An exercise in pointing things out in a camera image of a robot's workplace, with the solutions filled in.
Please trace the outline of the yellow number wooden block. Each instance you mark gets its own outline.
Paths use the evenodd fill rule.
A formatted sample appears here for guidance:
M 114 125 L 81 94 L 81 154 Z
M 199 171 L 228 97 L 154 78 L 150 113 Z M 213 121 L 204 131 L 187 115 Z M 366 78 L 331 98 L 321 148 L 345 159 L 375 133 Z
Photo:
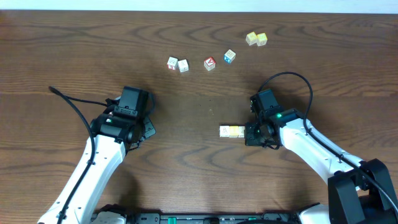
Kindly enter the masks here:
M 229 127 L 229 137 L 230 138 L 238 138 L 240 135 L 239 126 L 230 126 Z

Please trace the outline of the soccer ball wooden block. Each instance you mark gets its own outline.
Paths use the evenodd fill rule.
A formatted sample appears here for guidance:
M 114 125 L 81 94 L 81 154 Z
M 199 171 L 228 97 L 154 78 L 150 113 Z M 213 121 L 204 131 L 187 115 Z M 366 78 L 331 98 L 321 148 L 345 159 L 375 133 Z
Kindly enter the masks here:
M 228 137 L 230 137 L 229 126 L 220 126 L 219 134 L 220 134 L 220 137 L 221 137 L 221 138 L 228 138 Z

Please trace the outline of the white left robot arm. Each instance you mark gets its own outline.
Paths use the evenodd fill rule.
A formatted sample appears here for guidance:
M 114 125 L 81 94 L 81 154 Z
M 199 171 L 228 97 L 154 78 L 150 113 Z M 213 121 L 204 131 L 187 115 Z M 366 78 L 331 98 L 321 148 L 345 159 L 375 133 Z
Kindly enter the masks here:
M 38 220 L 39 223 L 126 223 L 121 212 L 94 213 L 109 178 L 126 156 L 123 142 L 98 135 L 95 149 L 88 139 L 83 155 L 54 204 Z

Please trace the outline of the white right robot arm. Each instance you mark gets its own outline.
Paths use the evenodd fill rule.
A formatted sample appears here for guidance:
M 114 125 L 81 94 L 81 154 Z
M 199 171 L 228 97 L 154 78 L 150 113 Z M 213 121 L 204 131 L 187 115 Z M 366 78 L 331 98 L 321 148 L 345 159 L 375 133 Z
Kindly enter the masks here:
M 294 152 L 327 184 L 328 205 L 297 212 L 297 223 L 397 223 L 397 197 L 388 168 L 354 156 L 317 131 L 297 110 L 261 111 L 246 123 L 247 146 Z

